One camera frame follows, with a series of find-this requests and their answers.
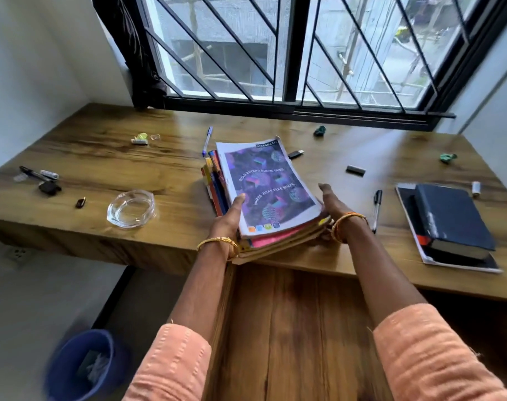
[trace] sleeve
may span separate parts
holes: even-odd
[[[430,304],[385,318],[374,341],[395,401],[507,400],[501,380]]]
[[[198,401],[210,358],[211,347],[203,337],[167,323],[157,333],[123,401]]]

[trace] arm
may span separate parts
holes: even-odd
[[[328,184],[319,187],[334,219],[351,211]],[[349,245],[396,401],[507,400],[503,383],[426,303],[363,219],[344,219],[337,232]]]
[[[234,237],[244,196],[218,217],[209,238]],[[224,271],[231,246],[202,246],[181,295],[133,377],[123,401],[188,400],[202,397],[211,358],[209,340],[217,315]]]

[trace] bracelet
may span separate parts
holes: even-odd
[[[339,228],[339,224],[341,223],[341,221],[345,220],[346,218],[350,218],[351,216],[359,216],[360,218],[363,218],[365,220],[365,222],[367,223],[367,225],[369,225],[369,222],[367,221],[367,217],[363,214],[359,214],[355,211],[352,211],[352,212],[347,212],[346,214],[344,214],[342,217],[340,217],[332,226],[332,229],[331,229],[331,235],[332,235],[332,238],[334,241],[337,241],[339,243],[346,243],[346,242],[343,242],[342,240],[340,240],[338,238],[338,228]]]
[[[198,252],[199,249],[206,243],[208,242],[225,242],[225,243],[229,243],[231,246],[233,246],[233,250],[231,251],[231,254],[230,254],[230,257],[228,258],[228,260],[234,258],[234,257],[237,257],[238,256],[238,252],[239,252],[239,249],[238,249],[238,245],[237,243],[235,243],[233,241],[233,239],[230,239],[230,238],[224,238],[224,237],[218,237],[218,238],[209,238],[209,239],[206,239],[200,243],[198,243],[198,247],[196,248],[196,251]]]

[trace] blue pen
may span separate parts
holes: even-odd
[[[205,145],[203,145],[203,151],[202,151],[203,157],[207,156],[207,145],[209,145],[209,139],[211,139],[212,133],[213,133],[213,127],[209,127],[209,129],[207,130],[207,138],[205,139]]]

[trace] hand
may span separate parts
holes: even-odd
[[[237,195],[226,215],[218,216],[214,220],[213,225],[211,225],[209,230],[210,238],[235,238],[237,235],[238,222],[241,219],[242,204],[244,203],[245,198],[246,196],[244,194]]]
[[[347,212],[352,212],[352,210],[347,207],[346,204],[337,198],[337,195],[335,195],[335,193],[332,191],[331,185],[319,183],[319,188],[323,194],[322,198],[324,201],[324,207],[335,221],[337,221]]]

